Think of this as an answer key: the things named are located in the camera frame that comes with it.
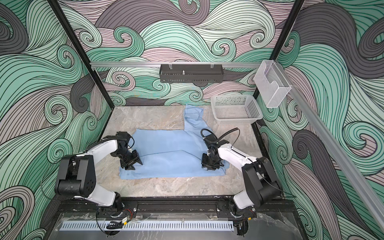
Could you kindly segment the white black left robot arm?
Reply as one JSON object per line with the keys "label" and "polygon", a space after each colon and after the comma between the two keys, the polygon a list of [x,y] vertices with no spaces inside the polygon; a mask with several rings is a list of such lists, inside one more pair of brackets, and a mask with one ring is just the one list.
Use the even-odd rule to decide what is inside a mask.
{"label": "white black left robot arm", "polygon": [[122,169],[134,170],[134,164],[143,164],[139,153],[133,149],[134,144],[135,140],[128,132],[117,132],[91,144],[83,153],[62,157],[55,193],[87,200],[109,211],[112,218],[120,217],[125,209],[121,195],[97,183],[96,164],[110,155],[120,160]]}

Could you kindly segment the light blue long sleeve shirt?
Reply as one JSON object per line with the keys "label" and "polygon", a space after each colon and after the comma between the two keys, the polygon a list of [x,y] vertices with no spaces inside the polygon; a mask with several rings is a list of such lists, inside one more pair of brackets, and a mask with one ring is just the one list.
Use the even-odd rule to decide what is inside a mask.
{"label": "light blue long sleeve shirt", "polygon": [[140,164],[134,170],[120,169],[122,180],[146,178],[192,178],[224,176],[230,164],[222,162],[217,170],[202,166],[202,156],[207,146],[201,129],[208,128],[203,119],[204,110],[187,105],[184,110],[183,130],[141,130],[133,135],[134,150],[138,151]]}

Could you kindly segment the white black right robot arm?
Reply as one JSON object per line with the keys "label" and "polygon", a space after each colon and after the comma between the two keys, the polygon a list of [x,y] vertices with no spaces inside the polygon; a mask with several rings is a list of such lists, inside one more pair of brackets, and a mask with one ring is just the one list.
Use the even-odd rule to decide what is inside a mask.
{"label": "white black right robot arm", "polygon": [[271,161],[256,158],[236,148],[227,141],[207,143],[207,153],[202,155],[202,167],[217,170],[226,161],[242,172],[245,189],[233,196],[231,214],[235,218],[244,216],[242,210],[260,207],[282,194],[281,183]]}

